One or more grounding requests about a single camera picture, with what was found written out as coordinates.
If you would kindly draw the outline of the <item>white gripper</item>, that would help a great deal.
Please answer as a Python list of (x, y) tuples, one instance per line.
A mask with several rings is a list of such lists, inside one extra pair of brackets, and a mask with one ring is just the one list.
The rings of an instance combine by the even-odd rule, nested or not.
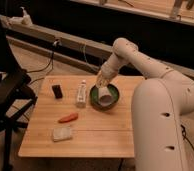
[(96, 87), (100, 88), (108, 86), (108, 84), (111, 82), (111, 79), (113, 79), (117, 74), (118, 69), (108, 62), (105, 62), (97, 74)]

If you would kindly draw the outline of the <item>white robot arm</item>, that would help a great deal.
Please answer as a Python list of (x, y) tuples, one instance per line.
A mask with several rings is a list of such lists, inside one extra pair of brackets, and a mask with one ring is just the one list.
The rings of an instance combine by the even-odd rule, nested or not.
[(127, 64), (145, 77), (131, 103), (136, 171), (188, 171), (180, 116), (194, 111), (194, 81), (118, 38), (96, 85), (107, 86)]

